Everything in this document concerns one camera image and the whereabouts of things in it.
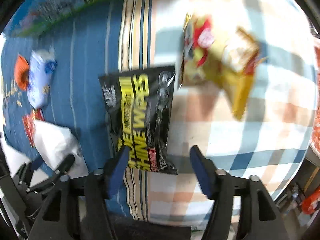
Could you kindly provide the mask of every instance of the black snack bag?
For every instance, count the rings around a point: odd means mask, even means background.
[[[129,167],[178,174],[167,159],[174,66],[113,73],[99,78],[115,152],[130,147]]]

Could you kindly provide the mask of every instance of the chips bag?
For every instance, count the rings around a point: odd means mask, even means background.
[[[130,147],[129,167],[177,174],[166,150],[174,79],[174,66],[99,78],[114,151]]]
[[[187,14],[180,82],[213,81],[225,90],[237,120],[245,110],[258,56],[258,43],[242,27],[225,30],[215,26],[210,16]]]

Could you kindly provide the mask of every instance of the bed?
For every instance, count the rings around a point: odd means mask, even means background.
[[[313,38],[293,0],[108,0],[38,38],[7,38],[1,56],[7,143],[31,159],[38,156],[21,119],[31,106],[13,70],[18,53],[28,60],[32,50],[52,48],[58,65],[44,118],[71,129],[89,171],[102,167],[112,156],[98,76],[172,62],[178,72],[189,11],[236,22],[258,39],[266,60],[257,68],[245,116],[234,120],[223,91],[214,85],[179,89],[176,80],[168,152],[179,175],[127,168],[108,209],[141,221],[205,228],[213,201],[202,195],[192,171],[192,145],[234,176],[258,175],[275,199],[302,163],[317,105]],[[52,173],[46,165],[42,169]],[[236,223],[240,198],[233,208]]]

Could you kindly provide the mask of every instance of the orange snack bag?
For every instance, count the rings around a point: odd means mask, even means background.
[[[26,91],[28,86],[29,64],[26,59],[18,55],[14,65],[14,80],[21,90]]]

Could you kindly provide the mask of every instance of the orange object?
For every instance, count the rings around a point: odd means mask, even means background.
[[[316,211],[316,207],[318,205],[318,201],[320,200],[320,187],[317,187],[317,189],[312,193],[309,197],[307,197],[302,203],[301,203],[301,209],[303,213],[311,215]]]
[[[28,86],[29,64],[26,59],[18,55],[14,65],[14,80],[21,90],[26,91]]]
[[[316,153],[318,157],[320,157],[320,40],[315,38],[315,49],[316,49],[316,56],[317,56],[317,63],[318,63],[318,107],[316,111],[316,116],[314,120],[313,126],[313,133],[311,135],[311,147]]]
[[[34,120],[44,121],[41,109],[37,109],[37,110],[32,109],[30,114],[26,114],[25,116],[22,117],[24,130],[26,131],[26,135],[29,139],[29,142],[32,148],[35,146],[33,142],[33,136],[35,133],[35,125],[33,123]]]

